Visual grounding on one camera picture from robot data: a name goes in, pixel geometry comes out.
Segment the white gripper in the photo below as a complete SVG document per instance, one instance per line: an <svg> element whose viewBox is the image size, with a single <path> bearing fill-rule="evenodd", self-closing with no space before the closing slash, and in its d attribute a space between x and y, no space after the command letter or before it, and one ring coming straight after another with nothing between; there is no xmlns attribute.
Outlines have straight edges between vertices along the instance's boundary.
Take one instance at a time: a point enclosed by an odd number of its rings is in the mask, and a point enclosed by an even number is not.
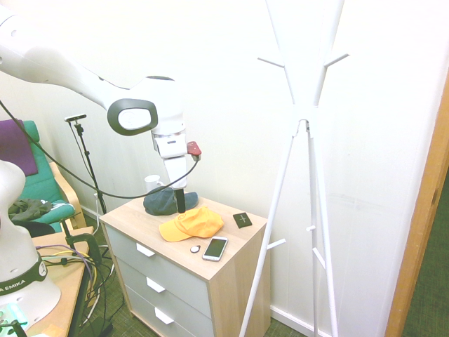
<svg viewBox="0 0 449 337"><path fill-rule="evenodd" d="M169 181L175 194L177 212L185 212L185 193L187 186L187 143L185 134L154 138L156 149L163 160Z"/></svg>

